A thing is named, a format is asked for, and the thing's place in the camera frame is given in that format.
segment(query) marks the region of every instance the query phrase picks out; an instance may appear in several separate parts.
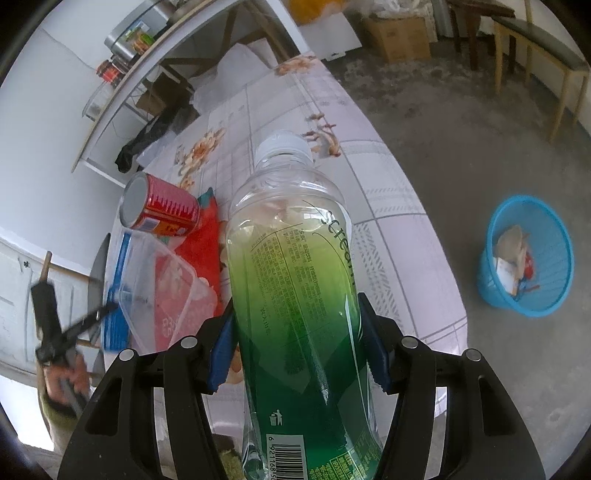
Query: plastic basket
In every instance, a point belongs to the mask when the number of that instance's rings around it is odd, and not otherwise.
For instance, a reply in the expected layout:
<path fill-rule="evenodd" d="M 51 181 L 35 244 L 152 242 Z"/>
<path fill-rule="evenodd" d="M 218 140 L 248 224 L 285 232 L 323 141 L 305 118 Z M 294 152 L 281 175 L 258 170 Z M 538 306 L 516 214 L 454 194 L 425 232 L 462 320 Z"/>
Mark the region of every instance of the plastic basket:
<path fill-rule="evenodd" d="M 501 285 L 493 258 L 493 246 L 513 225 L 520 225 L 527 234 L 534 261 L 533 278 L 522 280 L 515 297 Z M 488 226 L 476 280 L 478 291 L 487 303 L 528 317 L 549 315 L 569 294 L 573 271 L 573 246 L 564 224 L 552 208 L 526 195 L 511 197 L 499 205 Z"/>

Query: metal screw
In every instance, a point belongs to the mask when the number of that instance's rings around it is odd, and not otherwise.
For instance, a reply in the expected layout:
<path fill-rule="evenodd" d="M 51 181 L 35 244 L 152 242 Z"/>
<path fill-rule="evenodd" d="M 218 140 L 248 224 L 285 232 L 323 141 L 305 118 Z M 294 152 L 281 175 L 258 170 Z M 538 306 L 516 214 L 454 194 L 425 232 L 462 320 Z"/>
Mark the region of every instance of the metal screw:
<path fill-rule="evenodd" d="M 193 348 L 195 345 L 197 345 L 195 337 L 185 337 L 181 340 L 181 347 L 183 348 Z"/>
<path fill-rule="evenodd" d="M 466 350 L 466 358 L 468 360 L 472 360 L 473 362 L 478 362 L 480 359 L 482 359 L 482 354 L 475 348 L 469 348 Z"/>
<path fill-rule="evenodd" d="M 415 337 L 403 337 L 402 346 L 405 348 L 416 348 L 418 347 L 418 340 Z"/>
<path fill-rule="evenodd" d="M 119 359 L 122 362 L 126 362 L 128 360 L 131 360 L 134 357 L 134 355 L 135 352 L 131 348 L 126 348 L 119 354 Z"/>

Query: barcode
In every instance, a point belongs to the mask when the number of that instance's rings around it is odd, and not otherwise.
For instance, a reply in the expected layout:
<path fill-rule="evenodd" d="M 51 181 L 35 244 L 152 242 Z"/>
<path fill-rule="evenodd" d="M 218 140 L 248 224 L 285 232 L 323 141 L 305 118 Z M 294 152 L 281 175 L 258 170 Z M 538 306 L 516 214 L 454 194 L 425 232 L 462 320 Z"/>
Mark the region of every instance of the barcode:
<path fill-rule="evenodd" d="M 302 435 L 267 435 L 269 480 L 308 480 Z"/>
<path fill-rule="evenodd" d="M 153 232 L 159 223 L 160 220 L 146 217 L 139 223 L 136 229 L 141 230 L 142 232 Z"/>

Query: white wall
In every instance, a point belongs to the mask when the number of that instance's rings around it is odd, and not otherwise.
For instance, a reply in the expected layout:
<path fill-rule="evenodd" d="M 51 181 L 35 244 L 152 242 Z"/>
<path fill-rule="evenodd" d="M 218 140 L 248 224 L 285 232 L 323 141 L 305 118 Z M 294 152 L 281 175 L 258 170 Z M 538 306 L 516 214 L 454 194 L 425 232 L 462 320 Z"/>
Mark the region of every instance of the white wall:
<path fill-rule="evenodd" d="M 515 10 L 515 16 L 525 20 L 525 2 L 523 0 L 502 0 L 502 2 Z M 531 9 L 533 23 L 563 42 L 566 46 L 576 52 L 581 58 L 583 54 L 574 42 L 573 37 L 567 32 L 566 28 L 560 23 L 558 18 L 545 6 L 540 0 L 531 0 Z M 492 20 L 482 18 L 480 29 L 488 33 L 493 33 Z M 505 45 L 505 52 L 508 53 L 508 42 Z M 525 46 L 517 41 L 517 61 L 525 65 Z M 556 96 L 560 95 L 562 88 L 563 74 L 561 70 L 551 61 L 544 58 L 541 54 L 534 51 L 532 73 L 543 84 L 545 84 Z M 581 86 L 580 77 L 575 76 L 570 82 L 567 107 L 574 111 Z M 591 134 L 591 88 L 587 90 L 587 96 L 583 103 L 579 121 L 587 132 Z"/>
<path fill-rule="evenodd" d="M 88 168 L 70 173 L 90 128 L 82 107 L 99 83 L 38 29 L 0 88 L 0 228 L 11 243 L 26 242 L 17 247 L 51 250 L 83 273 L 113 225 L 122 192 Z"/>
<path fill-rule="evenodd" d="M 43 28 L 93 69 L 111 57 L 105 38 L 143 0 L 62 0 Z"/>

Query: black cloth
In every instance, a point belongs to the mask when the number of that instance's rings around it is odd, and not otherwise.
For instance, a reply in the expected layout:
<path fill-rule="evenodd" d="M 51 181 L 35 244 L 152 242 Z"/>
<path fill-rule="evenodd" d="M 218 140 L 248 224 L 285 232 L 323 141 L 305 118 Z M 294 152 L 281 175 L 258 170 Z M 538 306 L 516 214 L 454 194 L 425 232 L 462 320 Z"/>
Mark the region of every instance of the black cloth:
<path fill-rule="evenodd" d="M 117 169 L 121 173 L 129 172 L 136 155 L 142 153 L 169 129 L 172 129 L 176 134 L 183 131 L 188 123 L 195 119 L 196 114 L 197 112 L 191 105 L 166 107 L 159 116 L 150 120 L 133 140 L 124 145 L 115 160 Z"/>

